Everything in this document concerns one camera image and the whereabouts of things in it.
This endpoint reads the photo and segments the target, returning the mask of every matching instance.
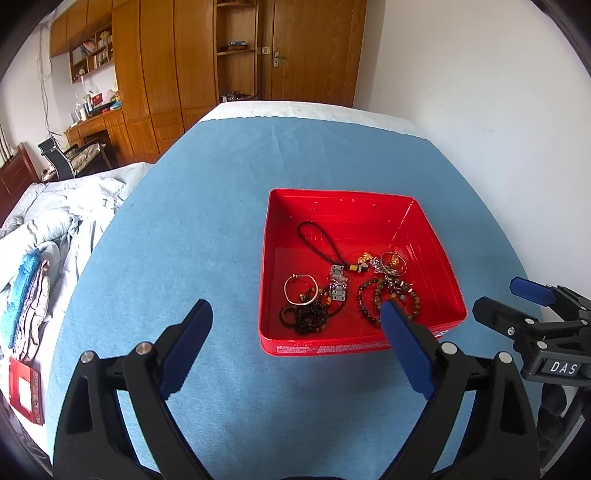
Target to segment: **bookshelf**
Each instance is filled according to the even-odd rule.
[[[100,70],[113,63],[113,29],[111,25],[101,28],[70,50],[70,77],[72,83],[83,75]]]
[[[213,38],[217,98],[238,91],[247,95],[241,100],[257,96],[258,0],[216,0],[214,8]],[[246,48],[233,50],[230,42],[246,41]]]

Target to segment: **silver bangle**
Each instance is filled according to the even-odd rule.
[[[314,296],[312,297],[311,300],[308,300],[307,302],[304,302],[304,303],[296,303],[294,301],[291,301],[289,299],[289,297],[287,296],[287,284],[291,280],[295,280],[296,278],[301,278],[301,277],[308,277],[308,278],[310,278],[314,282],[314,286],[316,288],[314,289]],[[314,277],[312,275],[296,275],[294,273],[294,274],[291,275],[291,277],[288,277],[287,280],[285,281],[285,283],[283,284],[283,293],[285,294],[285,298],[287,299],[287,301],[289,303],[291,303],[292,305],[297,305],[298,307],[303,307],[305,305],[309,305],[310,303],[312,303],[313,301],[315,301],[315,299],[318,297],[318,284],[316,283],[316,280],[314,279]]]
[[[399,271],[399,270],[397,270],[397,269],[395,269],[395,268],[386,267],[386,265],[384,265],[384,262],[383,262],[383,260],[382,260],[382,259],[384,258],[384,255],[388,255],[388,254],[392,254],[392,256],[396,255],[396,256],[397,256],[397,257],[400,259],[400,261],[402,262],[402,264],[403,264],[403,266],[404,266],[404,269],[403,269],[402,273],[400,273],[400,271]],[[406,260],[405,260],[405,259],[403,259],[403,258],[402,258],[402,257],[401,257],[401,256],[398,254],[398,252],[384,252],[384,253],[383,253],[383,254],[380,256],[380,258],[379,258],[379,266],[380,266],[380,267],[382,267],[382,269],[383,269],[383,270],[384,270],[384,271],[385,271],[385,272],[386,272],[388,275],[391,275],[391,276],[393,276],[393,277],[402,277],[402,276],[403,276],[403,275],[406,273],[406,271],[408,270],[408,265],[407,265],[407,263],[406,263]]]

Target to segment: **beaded bracelet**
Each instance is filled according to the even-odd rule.
[[[416,320],[418,314],[421,310],[421,300],[417,295],[417,292],[406,282],[396,278],[392,280],[391,278],[372,278],[371,280],[361,284],[357,291],[357,301],[359,303],[359,308],[361,310],[361,315],[365,317],[369,323],[372,325],[379,324],[380,320],[373,317],[369,312],[368,308],[363,305],[363,291],[371,284],[377,284],[375,291],[374,291],[374,306],[376,310],[380,310],[382,307],[382,292],[384,288],[387,288],[387,291],[390,294],[390,298],[399,301],[406,301],[406,295],[409,295],[413,299],[413,312],[409,315],[411,320]]]

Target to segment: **tray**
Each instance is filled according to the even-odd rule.
[[[287,304],[283,286],[291,274],[312,275],[320,287],[328,284],[330,264],[297,236],[298,224],[308,220],[328,233],[349,263],[356,264],[364,251],[381,255],[396,250],[408,264],[402,279],[413,285],[421,299],[417,323],[426,325],[435,336],[465,320],[466,305],[452,267],[415,199],[381,193],[275,189],[269,194],[259,298],[259,336],[265,352],[310,356],[390,348],[383,331],[361,316],[356,300],[358,287],[376,276],[371,267],[363,274],[346,273],[347,304],[328,319],[320,333],[299,335],[280,322],[279,311]],[[305,232],[316,247],[334,256],[314,230]],[[366,295],[364,304],[369,307],[371,294]]]

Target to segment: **wooden bed headboard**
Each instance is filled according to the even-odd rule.
[[[17,153],[0,168],[0,226],[31,183],[38,183],[39,175],[31,157],[20,143]]]

